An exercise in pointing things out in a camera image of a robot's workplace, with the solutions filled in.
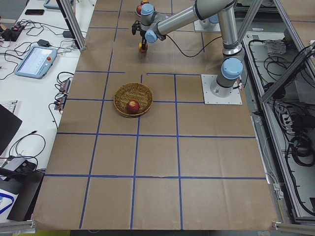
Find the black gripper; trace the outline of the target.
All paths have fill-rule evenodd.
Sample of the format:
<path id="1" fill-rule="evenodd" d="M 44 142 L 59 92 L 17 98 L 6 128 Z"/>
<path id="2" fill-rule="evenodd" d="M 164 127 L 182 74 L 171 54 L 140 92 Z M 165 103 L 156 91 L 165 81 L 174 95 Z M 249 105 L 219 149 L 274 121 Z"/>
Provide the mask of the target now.
<path id="1" fill-rule="evenodd" d="M 136 20 L 131 26 L 132 35 L 136 35 L 137 32 L 140 33 L 140 36 L 142 37 L 142 42 L 146 42 L 147 41 L 145 38 L 146 31 L 141 28 L 141 23 L 138 20 Z"/>

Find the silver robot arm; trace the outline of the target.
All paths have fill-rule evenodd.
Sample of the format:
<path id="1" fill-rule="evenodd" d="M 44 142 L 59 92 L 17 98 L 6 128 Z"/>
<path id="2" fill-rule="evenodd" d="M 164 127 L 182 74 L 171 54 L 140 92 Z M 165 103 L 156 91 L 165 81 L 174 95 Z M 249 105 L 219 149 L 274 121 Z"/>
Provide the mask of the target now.
<path id="1" fill-rule="evenodd" d="M 210 90 L 219 98 L 229 97 L 234 83 L 244 69 L 244 50 L 240 43 L 233 0 L 196 0 L 192 6 L 170 17 L 155 10 L 150 3 L 141 5 L 140 20 L 131 27 L 132 34 L 140 33 L 140 50 L 146 51 L 148 43 L 166 39 L 168 33 L 190 23 L 198 22 L 207 32 L 220 32 L 223 62 L 220 73 L 211 83 Z"/>

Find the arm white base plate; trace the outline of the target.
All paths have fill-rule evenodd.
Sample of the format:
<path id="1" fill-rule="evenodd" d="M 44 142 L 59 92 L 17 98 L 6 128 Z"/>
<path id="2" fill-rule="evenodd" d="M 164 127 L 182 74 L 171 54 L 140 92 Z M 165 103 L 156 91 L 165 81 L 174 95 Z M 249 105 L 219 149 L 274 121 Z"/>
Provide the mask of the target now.
<path id="1" fill-rule="evenodd" d="M 242 105 L 239 89 L 235 82 L 230 88 L 223 88 L 217 83 L 217 75 L 201 74 L 204 103 L 206 105 Z"/>
<path id="2" fill-rule="evenodd" d="M 219 23 L 211 23 L 210 21 L 195 21 L 194 30 L 196 32 L 211 32 L 211 33 L 220 33 Z"/>

